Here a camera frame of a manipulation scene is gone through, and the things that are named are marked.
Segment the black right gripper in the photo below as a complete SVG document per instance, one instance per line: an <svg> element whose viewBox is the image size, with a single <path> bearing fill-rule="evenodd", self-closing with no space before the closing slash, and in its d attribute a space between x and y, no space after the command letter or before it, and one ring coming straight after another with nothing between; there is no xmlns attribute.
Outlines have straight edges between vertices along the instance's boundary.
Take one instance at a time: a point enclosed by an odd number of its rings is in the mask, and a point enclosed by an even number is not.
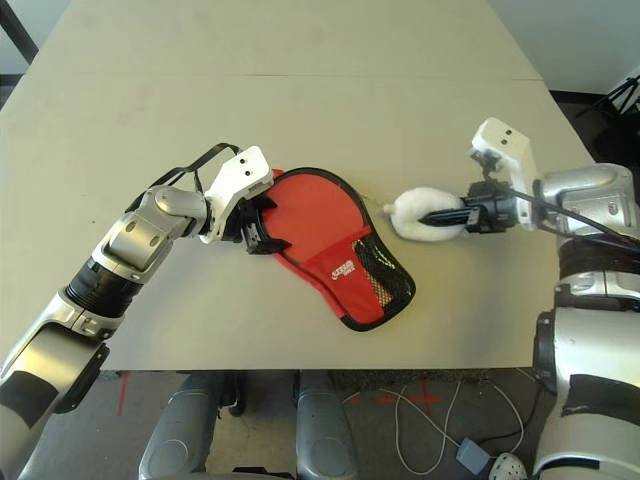
<svg viewBox="0 0 640 480"><path fill-rule="evenodd" d="M504 233L518 224L516 197L507 182L472 183L463 198L466 208L433 211L420 219L430 227L461 227L469 233Z"/></svg>

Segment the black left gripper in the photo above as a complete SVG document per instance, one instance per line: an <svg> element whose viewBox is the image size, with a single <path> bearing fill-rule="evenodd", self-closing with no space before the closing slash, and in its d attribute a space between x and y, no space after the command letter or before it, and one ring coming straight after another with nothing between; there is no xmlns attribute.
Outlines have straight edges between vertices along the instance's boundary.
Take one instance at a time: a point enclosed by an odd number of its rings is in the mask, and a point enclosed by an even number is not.
<svg viewBox="0 0 640 480"><path fill-rule="evenodd" d="M261 211L274 209L277 204L266 194L241 199L229 216L229 240L244 242L250 255L272 255L288 249L292 244L283 239L263 239L260 233Z"/></svg>

